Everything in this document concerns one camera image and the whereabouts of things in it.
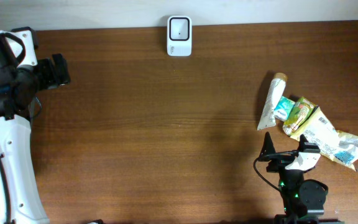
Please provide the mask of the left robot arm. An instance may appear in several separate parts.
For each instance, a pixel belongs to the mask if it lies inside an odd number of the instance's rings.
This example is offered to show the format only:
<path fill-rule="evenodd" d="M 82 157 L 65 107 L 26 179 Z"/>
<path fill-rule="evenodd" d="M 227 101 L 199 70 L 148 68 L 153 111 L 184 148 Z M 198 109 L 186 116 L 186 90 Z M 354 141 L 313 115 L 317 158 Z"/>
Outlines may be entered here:
<path fill-rule="evenodd" d="M 30 27 L 0 30 L 0 223 L 49 223 L 30 153 L 36 94 L 71 82 L 62 54 L 38 59 Z"/>

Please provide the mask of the yellow snack bag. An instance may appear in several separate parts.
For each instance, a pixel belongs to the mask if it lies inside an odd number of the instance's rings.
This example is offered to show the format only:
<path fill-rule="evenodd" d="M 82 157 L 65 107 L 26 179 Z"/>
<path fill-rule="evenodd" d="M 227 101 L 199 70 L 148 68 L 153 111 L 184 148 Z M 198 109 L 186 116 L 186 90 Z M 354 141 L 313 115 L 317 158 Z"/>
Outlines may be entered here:
<path fill-rule="evenodd" d="M 320 154 L 333 162 L 356 171 L 358 136 L 336 129 L 320 107 L 290 137 L 299 141 L 304 135 L 308 142 L 318 145 Z"/>

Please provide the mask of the teal tissue pack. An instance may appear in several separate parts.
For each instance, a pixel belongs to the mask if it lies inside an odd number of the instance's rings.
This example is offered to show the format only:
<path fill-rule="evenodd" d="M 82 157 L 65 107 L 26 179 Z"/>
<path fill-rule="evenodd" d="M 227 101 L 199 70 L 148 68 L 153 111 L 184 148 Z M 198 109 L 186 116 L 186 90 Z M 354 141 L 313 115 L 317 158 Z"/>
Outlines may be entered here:
<path fill-rule="evenodd" d="M 295 102 L 293 100 L 282 96 L 273 111 L 274 117 L 279 119 L 280 121 L 286 121 L 294 105 Z"/>

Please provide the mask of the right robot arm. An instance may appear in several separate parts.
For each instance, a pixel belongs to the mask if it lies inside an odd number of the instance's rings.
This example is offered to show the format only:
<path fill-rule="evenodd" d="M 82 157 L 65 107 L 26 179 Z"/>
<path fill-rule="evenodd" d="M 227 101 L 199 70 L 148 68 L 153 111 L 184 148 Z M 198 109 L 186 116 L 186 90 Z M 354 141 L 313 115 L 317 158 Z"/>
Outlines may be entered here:
<path fill-rule="evenodd" d="M 253 162 L 256 174 L 269 186 L 279 192 L 284 213 L 275 215 L 274 223 L 341 223 L 338 219 L 322 219 L 324 204 L 329 187 L 314 179 L 305 179 L 304 174 L 316 167 L 321 157 L 317 144 L 300 136 L 298 148 L 292 151 L 277 152 L 270 133 L 265 133 L 259 156 Z M 277 173 L 279 180 L 273 185 L 258 170 L 257 163 L 266 162 L 266 172 Z"/>

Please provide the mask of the green drink carton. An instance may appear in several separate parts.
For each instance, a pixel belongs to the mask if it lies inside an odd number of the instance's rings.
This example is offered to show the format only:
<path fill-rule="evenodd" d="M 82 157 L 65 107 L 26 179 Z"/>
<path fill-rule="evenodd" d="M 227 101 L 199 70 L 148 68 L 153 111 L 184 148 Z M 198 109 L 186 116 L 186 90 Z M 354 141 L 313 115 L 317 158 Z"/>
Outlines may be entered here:
<path fill-rule="evenodd" d="M 305 97 L 301 97 L 291 109 L 288 119 L 283 123 L 283 131 L 291 136 L 312 114 L 316 105 Z"/>

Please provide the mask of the white tube with wooden cap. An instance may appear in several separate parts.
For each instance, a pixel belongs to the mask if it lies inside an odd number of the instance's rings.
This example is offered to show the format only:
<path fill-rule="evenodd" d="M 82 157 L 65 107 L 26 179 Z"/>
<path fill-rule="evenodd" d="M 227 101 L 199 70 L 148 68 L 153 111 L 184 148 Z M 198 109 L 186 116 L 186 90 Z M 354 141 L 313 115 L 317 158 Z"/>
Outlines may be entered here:
<path fill-rule="evenodd" d="M 276 125 L 274 109 L 277 107 L 285 90 L 288 77 L 284 73 L 275 73 L 268 89 L 264 108 L 257 126 L 257 130 L 271 128 Z"/>

